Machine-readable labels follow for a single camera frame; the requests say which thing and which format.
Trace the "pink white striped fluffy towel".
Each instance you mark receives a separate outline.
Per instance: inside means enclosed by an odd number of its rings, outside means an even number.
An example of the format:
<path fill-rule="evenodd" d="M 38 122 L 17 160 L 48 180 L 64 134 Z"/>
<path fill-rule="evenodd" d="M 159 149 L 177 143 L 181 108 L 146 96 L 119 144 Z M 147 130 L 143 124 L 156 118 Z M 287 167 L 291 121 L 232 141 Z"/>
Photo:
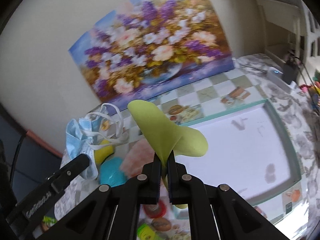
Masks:
<path fill-rule="evenodd" d="M 120 165 L 120 170 L 130 179 L 142 173 L 145 164 L 153 162 L 155 152 L 146 139 L 137 141 Z"/>

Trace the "green microfiber cloth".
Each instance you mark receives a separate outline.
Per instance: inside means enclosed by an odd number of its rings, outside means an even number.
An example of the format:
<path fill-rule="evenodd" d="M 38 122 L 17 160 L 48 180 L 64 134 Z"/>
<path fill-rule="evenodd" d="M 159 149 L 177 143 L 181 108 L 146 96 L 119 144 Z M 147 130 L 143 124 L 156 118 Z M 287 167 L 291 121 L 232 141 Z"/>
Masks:
<path fill-rule="evenodd" d="M 207 153 L 208 142 L 200 131 L 187 126 L 178 126 L 153 103 L 133 100 L 127 107 L 162 163 L 162 179 L 167 189 L 169 189 L 167 161 L 171 153 L 188 157 L 202 157 Z"/>

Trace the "yellow sponge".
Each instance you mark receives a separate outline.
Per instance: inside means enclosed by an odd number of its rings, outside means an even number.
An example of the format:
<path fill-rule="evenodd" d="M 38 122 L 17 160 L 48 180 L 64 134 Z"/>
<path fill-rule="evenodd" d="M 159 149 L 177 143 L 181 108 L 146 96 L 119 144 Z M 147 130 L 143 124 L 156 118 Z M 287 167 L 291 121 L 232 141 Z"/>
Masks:
<path fill-rule="evenodd" d="M 97 165 L 100 165 L 104 162 L 104 160 L 114 153 L 113 145 L 109 145 L 108 140 L 103 140 L 100 143 L 102 148 L 94 151 L 94 159 Z"/>

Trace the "blue face mask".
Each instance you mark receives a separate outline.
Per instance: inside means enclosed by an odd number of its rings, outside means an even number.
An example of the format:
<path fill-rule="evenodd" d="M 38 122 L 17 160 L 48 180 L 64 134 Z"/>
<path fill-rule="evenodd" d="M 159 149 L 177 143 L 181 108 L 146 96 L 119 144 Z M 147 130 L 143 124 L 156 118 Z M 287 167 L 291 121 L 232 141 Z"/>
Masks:
<path fill-rule="evenodd" d="M 101 124 L 109 121 L 115 131 L 107 135 Z M 66 126 L 66 151 L 71 160 L 80 154 L 89 158 L 89 167 L 80 173 L 86 180 L 98 177 L 94 152 L 107 146 L 116 146 L 127 142 L 128 133 L 124 130 L 124 118 L 119 108 L 111 103 L 103 103 L 99 110 L 89 112 L 78 120 L 72 119 Z"/>

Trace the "red tape roll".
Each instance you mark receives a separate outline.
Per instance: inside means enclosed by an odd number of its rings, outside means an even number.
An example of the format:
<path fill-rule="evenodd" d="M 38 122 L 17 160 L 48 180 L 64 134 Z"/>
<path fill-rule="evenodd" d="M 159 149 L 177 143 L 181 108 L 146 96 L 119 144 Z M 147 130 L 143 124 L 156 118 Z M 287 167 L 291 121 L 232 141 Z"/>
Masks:
<path fill-rule="evenodd" d="M 160 218 L 163 217 L 167 212 L 166 205 L 161 199 L 155 205 L 143 205 L 143 210 L 146 216 L 149 218 Z"/>

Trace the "purple baby wipes pack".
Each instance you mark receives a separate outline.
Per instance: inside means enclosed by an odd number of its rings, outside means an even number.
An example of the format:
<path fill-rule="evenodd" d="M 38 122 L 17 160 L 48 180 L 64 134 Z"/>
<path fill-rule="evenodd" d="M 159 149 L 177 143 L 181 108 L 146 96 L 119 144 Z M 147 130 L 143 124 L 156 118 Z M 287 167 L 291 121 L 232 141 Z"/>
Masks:
<path fill-rule="evenodd" d="M 43 220 L 41 221 L 42 231 L 43 232 L 48 231 L 56 223 L 57 223 L 57 220 L 55 218 L 44 216 Z"/>

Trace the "green tissue pack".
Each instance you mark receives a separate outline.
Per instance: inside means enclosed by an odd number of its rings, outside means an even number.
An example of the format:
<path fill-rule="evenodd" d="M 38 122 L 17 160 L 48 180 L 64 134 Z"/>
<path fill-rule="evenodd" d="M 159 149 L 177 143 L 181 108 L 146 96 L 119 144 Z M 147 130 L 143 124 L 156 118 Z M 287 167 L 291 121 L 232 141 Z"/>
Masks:
<path fill-rule="evenodd" d="M 142 224 L 137 229 L 137 237 L 140 240 L 158 240 L 161 239 L 148 224 Z"/>

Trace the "teal plastic toy box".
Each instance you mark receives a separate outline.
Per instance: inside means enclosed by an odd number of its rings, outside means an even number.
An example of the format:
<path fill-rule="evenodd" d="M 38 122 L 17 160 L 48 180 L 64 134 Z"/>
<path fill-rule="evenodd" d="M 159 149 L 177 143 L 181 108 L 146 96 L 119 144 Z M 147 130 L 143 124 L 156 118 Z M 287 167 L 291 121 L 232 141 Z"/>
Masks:
<path fill-rule="evenodd" d="M 123 160 L 119 157 L 114 157 L 104 161 L 100 165 L 99 183 L 100 185 L 107 184 L 111 187 L 120 186 L 126 183 L 127 177 L 120 170 Z"/>

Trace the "teal rimmed white tray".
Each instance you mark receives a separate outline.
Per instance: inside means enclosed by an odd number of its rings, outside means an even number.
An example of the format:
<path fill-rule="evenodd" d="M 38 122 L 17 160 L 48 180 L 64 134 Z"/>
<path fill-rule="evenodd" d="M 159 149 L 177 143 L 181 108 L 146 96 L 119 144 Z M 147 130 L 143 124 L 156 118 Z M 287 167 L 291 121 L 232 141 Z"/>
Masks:
<path fill-rule="evenodd" d="M 186 125 L 206 137 L 208 151 L 202 157 L 178 155 L 175 159 L 204 184 L 227 184 L 258 205 L 302 179 L 289 133 L 267 99 Z"/>

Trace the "white power strip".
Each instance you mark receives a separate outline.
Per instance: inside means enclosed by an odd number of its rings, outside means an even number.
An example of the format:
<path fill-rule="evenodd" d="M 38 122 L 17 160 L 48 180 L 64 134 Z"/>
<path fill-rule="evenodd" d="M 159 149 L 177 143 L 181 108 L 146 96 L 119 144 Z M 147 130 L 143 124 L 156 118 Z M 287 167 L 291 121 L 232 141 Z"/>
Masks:
<path fill-rule="evenodd" d="M 274 67 L 267 70 L 267 78 L 281 88 L 287 94 L 291 94 L 296 88 L 297 84 L 292 81 L 289 85 L 282 79 L 283 73 Z"/>

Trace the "flower painting canvas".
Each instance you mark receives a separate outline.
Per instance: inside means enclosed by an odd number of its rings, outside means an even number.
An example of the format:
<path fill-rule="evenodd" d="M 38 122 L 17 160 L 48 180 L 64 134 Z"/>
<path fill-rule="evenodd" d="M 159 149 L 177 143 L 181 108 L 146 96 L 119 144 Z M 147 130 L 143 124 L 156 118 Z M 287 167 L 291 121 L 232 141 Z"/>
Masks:
<path fill-rule="evenodd" d="M 129 0 L 69 53 L 98 99 L 119 109 L 234 68 L 210 0 Z"/>

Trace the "black power adapter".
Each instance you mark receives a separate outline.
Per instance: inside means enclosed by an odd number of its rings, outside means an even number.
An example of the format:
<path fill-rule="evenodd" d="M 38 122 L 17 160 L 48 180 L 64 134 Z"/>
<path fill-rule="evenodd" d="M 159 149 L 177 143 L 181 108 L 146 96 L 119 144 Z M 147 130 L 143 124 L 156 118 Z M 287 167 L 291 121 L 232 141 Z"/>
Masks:
<path fill-rule="evenodd" d="M 288 85 L 292 81 L 296 81 L 299 72 L 299 64 L 297 63 L 296 57 L 289 58 L 283 66 L 282 80 Z"/>

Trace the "clutter pile of small items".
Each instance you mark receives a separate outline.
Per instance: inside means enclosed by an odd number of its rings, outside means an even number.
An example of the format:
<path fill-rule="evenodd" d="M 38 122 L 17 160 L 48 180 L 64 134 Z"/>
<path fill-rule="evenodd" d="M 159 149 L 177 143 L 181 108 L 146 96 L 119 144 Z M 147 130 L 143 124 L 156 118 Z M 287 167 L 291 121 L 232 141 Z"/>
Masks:
<path fill-rule="evenodd" d="M 319 71 L 315 70 L 312 78 L 308 76 L 309 80 L 306 80 L 302 72 L 300 72 L 300 77 L 302 78 L 302 84 L 299 85 L 299 87 L 303 93 L 308 94 L 311 108 L 319 115 Z"/>

